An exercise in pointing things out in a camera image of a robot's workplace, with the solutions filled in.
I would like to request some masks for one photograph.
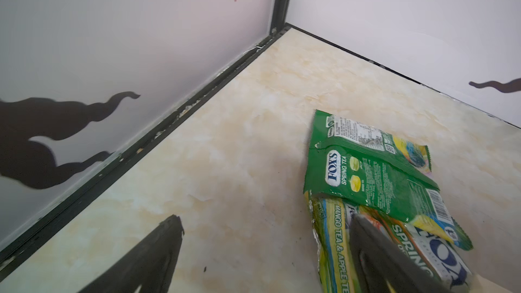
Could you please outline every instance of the nutrition label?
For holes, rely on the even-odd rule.
[[[368,148],[384,151],[381,131],[360,122],[335,116],[335,136],[354,141]]]

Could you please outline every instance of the yellow candy image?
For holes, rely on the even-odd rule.
[[[349,183],[351,184],[351,190],[354,192],[359,192],[361,187],[361,181],[360,177],[357,175],[352,175],[351,180],[349,180]]]
[[[354,156],[351,156],[351,158],[349,159],[349,166],[351,167],[351,170],[358,171],[358,169],[360,168],[360,161]]]

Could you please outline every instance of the beige marble tabletop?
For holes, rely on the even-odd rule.
[[[321,292],[302,196],[315,109],[429,145],[434,180],[474,242],[462,257],[521,291],[521,130],[294,29],[0,291],[78,291],[176,214],[186,233],[171,292]],[[503,291],[476,283],[476,292]]]

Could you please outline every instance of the qr code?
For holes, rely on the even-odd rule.
[[[386,151],[390,152],[390,153],[393,153],[393,154],[396,154],[396,151],[394,151],[394,147],[389,145],[389,144],[386,144]]]

